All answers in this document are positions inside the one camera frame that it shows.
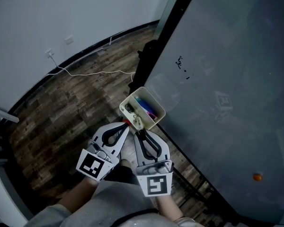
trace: wooden floor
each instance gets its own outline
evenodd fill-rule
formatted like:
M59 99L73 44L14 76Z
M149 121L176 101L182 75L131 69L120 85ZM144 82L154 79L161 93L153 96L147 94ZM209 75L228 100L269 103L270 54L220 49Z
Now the wooden floor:
M73 74L102 70L134 72L139 62L137 51L153 39L154 30L154 26L149 26L126 35L76 62L68 70ZM6 131L17 164L37 196L36 204L55 204L80 181L81 175L75 166L81 150L98 127L117 121L121 116L119 104L128 96L130 82L130 75L123 73L71 77L63 71L49 79L15 111L20 122L10 125ZM158 127L153 131L168 143L178 171L197 186L201 182L199 173ZM135 170L133 131L121 155ZM180 205L191 190L176 174L173 184L173 197ZM210 194L205 193L207 187L205 183L200 188L206 197ZM222 222L219 216L203 214L204 209L204 204L195 199L182 208L187 216L205 226L210 220L216 224Z

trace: glass tabletop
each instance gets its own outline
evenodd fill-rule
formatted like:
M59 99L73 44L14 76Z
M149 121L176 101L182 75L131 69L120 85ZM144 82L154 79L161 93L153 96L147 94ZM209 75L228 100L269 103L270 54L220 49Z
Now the glass tabletop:
M284 0L192 0L145 86L238 214L284 224Z

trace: orange ball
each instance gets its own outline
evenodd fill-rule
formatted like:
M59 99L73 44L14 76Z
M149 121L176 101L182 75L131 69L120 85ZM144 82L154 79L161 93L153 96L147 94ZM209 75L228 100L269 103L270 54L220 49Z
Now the orange ball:
M257 182L260 182L262 180L262 175L259 173L255 173L252 178Z

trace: electrical outlet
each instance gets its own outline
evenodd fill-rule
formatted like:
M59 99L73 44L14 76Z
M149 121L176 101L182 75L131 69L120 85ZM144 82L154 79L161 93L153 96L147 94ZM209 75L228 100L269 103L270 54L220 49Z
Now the electrical outlet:
M71 44L71 43L73 43L73 42L74 42L74 39L73 39L72 35L70 35L70 36L68 36L67 38L65 38L65 43L66 43L67 45L69 45L69 44Z
M46 54L47 58L50 58L50 55L52 55L52 56L54 55L53 49L52 48L48 49L45 52L45 54Z

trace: power cord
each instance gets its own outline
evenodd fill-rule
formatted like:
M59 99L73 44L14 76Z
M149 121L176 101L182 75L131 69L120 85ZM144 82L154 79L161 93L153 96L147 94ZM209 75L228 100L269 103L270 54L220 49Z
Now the power cord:
M76 77L76 76L91 76L91 75L96 75L96 74L100 74L100 73L115 73L115 72L121 72L121 73L124 73L124 74L130 74L131 75L131 79L133 81L133 74L135 74L136 72L124 72L124 71L121 71L121 70L115 70L115 71L100 71L100 72L95 72L95 73L90 73L90 74L77 74L77 75L72 75L68 72L68 70L66 70L65 68L63 67L60 67L57 65L57 63L55 62L54 58L52 57L51 54L49 54L49 57L53 60L53 62L55 63L56 67L62 69L62 70L65 70L71 77ZM60 73L61 71L55 73L55 74L47 74L47 76L54 76L54 75L57 75L58 73Z

